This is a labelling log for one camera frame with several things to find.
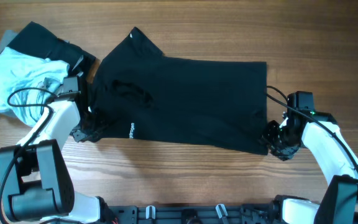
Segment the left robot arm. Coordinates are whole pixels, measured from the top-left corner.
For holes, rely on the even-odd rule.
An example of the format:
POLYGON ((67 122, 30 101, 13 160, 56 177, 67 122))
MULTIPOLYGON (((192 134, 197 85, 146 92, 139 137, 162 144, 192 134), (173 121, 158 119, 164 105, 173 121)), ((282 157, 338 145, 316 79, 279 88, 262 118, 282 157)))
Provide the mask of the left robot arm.
POLYGON ((87 83, 63 81, 63 91, 17 144, 0 148, 0 222, 116 223, 100 197, 75 192, 61 150, 88 115, 87 83))

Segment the black t-shirt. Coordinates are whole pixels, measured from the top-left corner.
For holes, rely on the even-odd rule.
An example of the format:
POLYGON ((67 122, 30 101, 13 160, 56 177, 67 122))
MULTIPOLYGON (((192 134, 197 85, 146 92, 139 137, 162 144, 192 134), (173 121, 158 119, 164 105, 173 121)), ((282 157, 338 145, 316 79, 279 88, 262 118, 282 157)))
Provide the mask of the black t-shirt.
POLYGON ((89 106, 102 138, 266 155, 267 64, 167 57, 138 28, 101 62, 89 106))

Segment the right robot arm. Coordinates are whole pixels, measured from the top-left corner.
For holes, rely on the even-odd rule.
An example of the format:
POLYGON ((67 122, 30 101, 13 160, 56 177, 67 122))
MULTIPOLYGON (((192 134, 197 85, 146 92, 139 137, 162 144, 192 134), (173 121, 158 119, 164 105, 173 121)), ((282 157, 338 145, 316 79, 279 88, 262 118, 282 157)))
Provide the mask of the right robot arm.
POLYGON ((282 161, 308 149, 318 163, 328 189, 320 203, 278 196, 269 219, 280 223, 358 223, 358 158, 345 142, 332 114, 314 108, 311 92, 297 91, 280 101, 283 122, 271 121, 262 134, 270 152, 282 161))

